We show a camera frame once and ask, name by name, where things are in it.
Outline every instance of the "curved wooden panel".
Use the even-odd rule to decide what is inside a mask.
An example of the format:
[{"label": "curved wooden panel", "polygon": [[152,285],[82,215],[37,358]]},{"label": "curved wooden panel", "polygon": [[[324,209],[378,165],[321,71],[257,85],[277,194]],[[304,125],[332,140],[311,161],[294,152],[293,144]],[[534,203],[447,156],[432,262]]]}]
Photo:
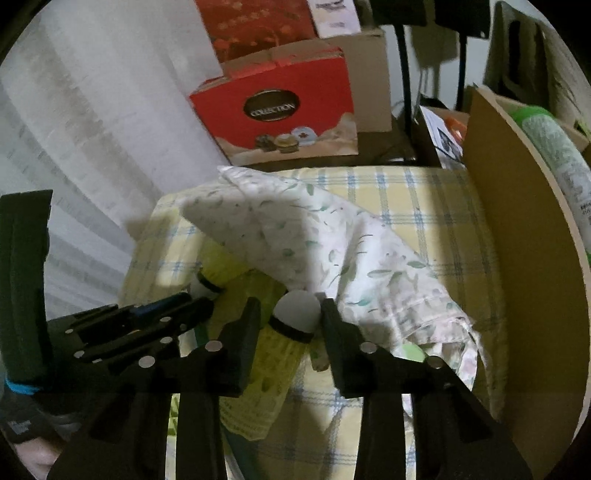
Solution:
[{"label": "curved wooden panel", "polygon": [[495,238],[506,298],[504,422],[542,478],[568,448],[583,407],[591,271],[550,170],[487,90],[474,94],[464,161]]}]

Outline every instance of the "black band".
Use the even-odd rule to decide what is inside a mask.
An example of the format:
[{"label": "black band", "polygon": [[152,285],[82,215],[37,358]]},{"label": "black band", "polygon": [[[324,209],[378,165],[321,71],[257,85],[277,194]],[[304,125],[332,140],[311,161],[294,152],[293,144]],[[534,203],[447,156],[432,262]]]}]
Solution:
[{"label": "black band", "polygon": [[269,319],[269,327],[271,327],[277,333],[280,333],[283,336],[300,343],[310,343],[314,338],[313,333],[302,332],[296,328],[290,327],[289,325],[286,325],[282,321],[278,320],[273,315],[271,315],[271,318]]},{"label": "black band", "polygon": [[201,273],[201,270],[197,272],[197,279],[199,280],[199,283],[201,285],[203,285],[206,289],[211,290],[214,293],[221,293],[223,291],[223,288],[214,285],[208,279],[206,279]]}]

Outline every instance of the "white wall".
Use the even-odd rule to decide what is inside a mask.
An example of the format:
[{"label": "white wall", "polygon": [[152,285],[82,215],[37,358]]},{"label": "white wall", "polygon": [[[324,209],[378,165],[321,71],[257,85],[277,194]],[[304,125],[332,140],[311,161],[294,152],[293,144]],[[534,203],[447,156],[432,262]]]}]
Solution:
[{"label": "white wall", "polygon": [[[497,0],[491,0],[491,17],[496,2]],[[523,13],[550,24],[547,18],[527,0],[506,0],[506,2]],[[454,108],[459,74],[458,35],[452,30],[435,24],[433,0],[425,0],[425,5],[428,25],[405,27],[413,104],[418,92],[421,91],[429,97],[439,98],[449,108]],[[399,116],[403,108],[403,95],[398,42],[391,25],[382,28],[386,32],[388,45],[390,104],[394,115]],[[466,85],[482,84],[489,45],[489,40],[468,39]]]}]

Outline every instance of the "black pole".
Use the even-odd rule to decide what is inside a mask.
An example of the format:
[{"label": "black pole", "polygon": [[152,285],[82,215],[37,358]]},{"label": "black pole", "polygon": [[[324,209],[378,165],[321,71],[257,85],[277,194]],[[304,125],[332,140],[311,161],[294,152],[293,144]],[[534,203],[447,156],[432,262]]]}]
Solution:
[{"label": "black pole", "polygon": [[464,105],[464,88],[466,86],[466,56],[467,56],[468,37],[460,33],[460,78],[457,81],[457,100],[456,110],[462,111]]},{"label": "black pole", "polygon": [[408,51],[404,25],[394,25],[396,39],[398,40],[398,51],[400,52],[400,66],[402,73],[402,89],[404,90],[404,131],[412,140],[411,124],[413,121],[413,106],[410,92],[410,71],[408,69]]}]

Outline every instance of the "paper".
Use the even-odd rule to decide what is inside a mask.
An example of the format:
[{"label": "paper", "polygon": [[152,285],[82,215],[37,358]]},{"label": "paper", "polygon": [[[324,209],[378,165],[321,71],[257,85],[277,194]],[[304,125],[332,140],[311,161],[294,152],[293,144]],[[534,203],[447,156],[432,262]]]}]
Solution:
[{"label": "paper", "polygon": [[441,166],[450,170],[463,168],[462,147],[453,138],[443,119],[423,106],[421,107],[421,113],[425,119],[431,141],[437,150]]},{"label": "paper", "polygon": [[308,0],[320,38],[361,32],[353,0]]}]

